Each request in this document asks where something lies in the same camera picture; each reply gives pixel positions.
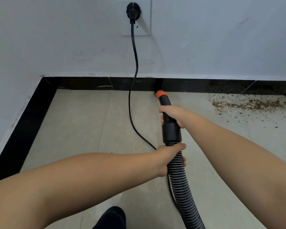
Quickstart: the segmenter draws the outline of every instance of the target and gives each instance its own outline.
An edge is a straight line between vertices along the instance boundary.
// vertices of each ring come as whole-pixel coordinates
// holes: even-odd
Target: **tile floor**
[[[270,150],[286,161],[286,96],[169,93],[178,103]],[[128,92],[57,90],[22,170],[80,153],[141,153],[153,149],[133,131]],[[152,92],[133,92],[131,109],[138,131],[154,146],[162,144],[158,100]],[[186,173],[206,228],[264,228],[220,179],[190,135]],[[48,229],[91,229],[103,212],[124,209],[128,229],[184,228],[171,202],[166,178],[125,191]]]

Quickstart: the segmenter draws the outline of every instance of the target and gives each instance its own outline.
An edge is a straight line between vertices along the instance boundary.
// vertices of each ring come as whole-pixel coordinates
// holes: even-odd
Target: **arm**
[[[234,194],[268,229],[286,228],[286,163],[247,140],[180,106],[161,106],[186,128]]]
[[[0,181],[0,228],[44,228],[125,190],[164,176],[186,145],[153,153],[81,154]]]

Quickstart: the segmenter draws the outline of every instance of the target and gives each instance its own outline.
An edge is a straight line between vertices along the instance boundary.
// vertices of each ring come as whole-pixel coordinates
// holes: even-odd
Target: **outlet faceplate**
[[[122,35],[131,35],[130,20],[126,14],[126,7],[131,2],[136,2],[141,8],[140,18],[134,25],[134,35],[150,35],[152,0],[115,0]]]

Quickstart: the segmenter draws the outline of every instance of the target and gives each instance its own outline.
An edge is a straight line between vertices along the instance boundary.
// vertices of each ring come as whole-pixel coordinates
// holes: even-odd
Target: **plug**
[[[127,5],[126,13],[130,19],[130,24],[135,24],[136,20],[140,17],[141,8],[137,3],[131,2]]]

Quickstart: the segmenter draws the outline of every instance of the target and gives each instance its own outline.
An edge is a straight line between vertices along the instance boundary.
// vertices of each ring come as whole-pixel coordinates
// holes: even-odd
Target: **black power cord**
[[[138,69],[139,69],[139,65],[138,65],[138,56],[137,56],[137,49],[136,49],[136,44],[134,42],[134,32],[133,32],[133,28],[134,28],[134,24],[135,24],[135,20],[137,20],[140,17],[140,7],[137,3],[129,3],[127,6],[127,10],[126,10],[127,16],[130,19],[130,24],[131,24],[131,41],[132,41],[132,47],[133,47],[133,52],[134,52],[134,58],[136,60],[136,72],[134,74],[134,78],[133,78],[133,82],[130,86],[129,89],[129,94],[128,94],[128,110],[129,110],[129,119],[130,119],[130,123],[134,129],[134,131],[139,135],[140,138],[142,138],[145,142],[147,142],[154,150],[156,150],[157,148],[155,146],[153,146],[148,140],[146,140],[136,129],[136,127],[134,126],[133,122],[132,122],[132,118],[131,118],[131,111],[130,111],[130,93],[131,90],[133,88],[134,83],[136,82],[136,78],[137,78],[137,74],[138,74]],[[169,174],[167,173],[167,183],[168,183],[168,188],[170,190],[170,196],[172,198],[172,201],[174,202],[175,207],[178,209],[178,206],[176,204],[176,200],[174,198],[173,195],[173,191],[172,191],[172,187],[170,184],[170,177]]]

